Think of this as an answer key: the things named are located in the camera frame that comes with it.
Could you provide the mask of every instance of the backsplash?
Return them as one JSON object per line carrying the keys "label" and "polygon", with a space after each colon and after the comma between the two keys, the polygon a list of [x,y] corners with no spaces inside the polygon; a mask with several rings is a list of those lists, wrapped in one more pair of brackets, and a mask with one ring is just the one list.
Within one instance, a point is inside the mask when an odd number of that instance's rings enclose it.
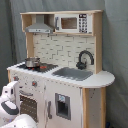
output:
{"label": "backsplash", "polygon": [[[40,57],[41,62],[76,67],[79,53],[88,50],[94,56],[94,37],[79,35],[33,35],[34,56]],[[82,62],[87,61],[87,69],[94,70],[94,65],[88,55],[82,56]]]}

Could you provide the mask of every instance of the countertop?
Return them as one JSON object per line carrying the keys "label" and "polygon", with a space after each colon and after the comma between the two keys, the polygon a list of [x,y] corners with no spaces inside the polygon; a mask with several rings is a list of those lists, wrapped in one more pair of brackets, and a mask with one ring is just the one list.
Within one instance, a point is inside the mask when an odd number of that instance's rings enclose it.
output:
{"label": "countertop", "polygon": [[17,66],[21,64],[24,64],[24,62],[8,67],[7,70],[15,70],[15,71],[20,71],[24,73],[29,73],[32,75],[42,76],[44,79],[60,81],[60,82],[64,82],[64,83],[76,86],[76,87],[82,87],[82,88],[102,88],[102,87],[111,85],[115,80],[115,77],[113,74],[107,71],[100,71],[98,74],[93,74],[83,81],[76,81],[76,80],[71,80],[71,79],[57,77],[57,76],[52,75],[53,72],[63,68],[62,66],[58,66],[46,73],[39,73],[39,72],[33,72],[30,70],[24,70],[21,68],[17,68]]}

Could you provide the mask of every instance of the wall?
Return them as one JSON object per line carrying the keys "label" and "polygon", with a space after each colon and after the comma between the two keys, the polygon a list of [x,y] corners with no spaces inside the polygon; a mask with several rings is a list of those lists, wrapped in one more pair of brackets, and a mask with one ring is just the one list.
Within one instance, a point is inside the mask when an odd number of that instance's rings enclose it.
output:
{"label": "wall", "polygon": [[13,64],[12,28],[10,5],[7,0],[0,2],[0,94],[2,87],[8,83],[6,68]]}
{"label": "wall", "polygon": [[[41,58],[41,62],[76,68],[81,51],[87,50],[94,56],[94,37],[38,34],[33,35],[33,40],[34,56]],[[94,71],[87,54],[82,56],[82,62],[87,62],[87,69]]]}
{"label": "wall", "polygon": [[128,1],[127,0],[11,0],[16,33],[18,62],[26,57],[25,36],[21,32],[20,12],[104,10],[103,70],[116,81],[107,87],[107,121],[115,128],[128,127]]}

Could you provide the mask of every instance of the faucet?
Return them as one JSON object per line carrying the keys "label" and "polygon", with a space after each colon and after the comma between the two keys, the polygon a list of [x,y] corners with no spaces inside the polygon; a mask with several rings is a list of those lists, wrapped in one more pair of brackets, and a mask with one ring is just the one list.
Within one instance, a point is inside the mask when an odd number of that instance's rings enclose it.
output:
{"label": "faucet", "polygon": [[78,67],[78,69],[81,69],[81,70],[85,69],[86,66],[87,66],[86,62],[85,63],[81,62],[81,57],[84,53],[89,55],[89,57],[91,59],[91,65],[94,65],[94,58],[93,58],[92,54],[87,50],[81,51],[80,54],[79,54],[79,62],[76,64],[76,67]]}

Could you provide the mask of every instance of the gray wall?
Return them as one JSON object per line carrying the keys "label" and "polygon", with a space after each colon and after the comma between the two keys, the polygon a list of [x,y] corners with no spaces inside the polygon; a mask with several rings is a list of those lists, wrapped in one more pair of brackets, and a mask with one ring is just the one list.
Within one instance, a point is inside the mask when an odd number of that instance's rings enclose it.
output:
{"label": "gray wall", "polygon": [[8,83],[6,68],[13,64],[12,53],[12,28],[11,12],[9,2],[1,0],[0,2],[0,94],[3,85]]}
{"label": "gray wall", "polygon": [[102,9],[103,69],[116,77],[107,87],[107,121],[128,128],[128,1],[127,0],[11,0],[17,60],[26,58],[20,12]]}

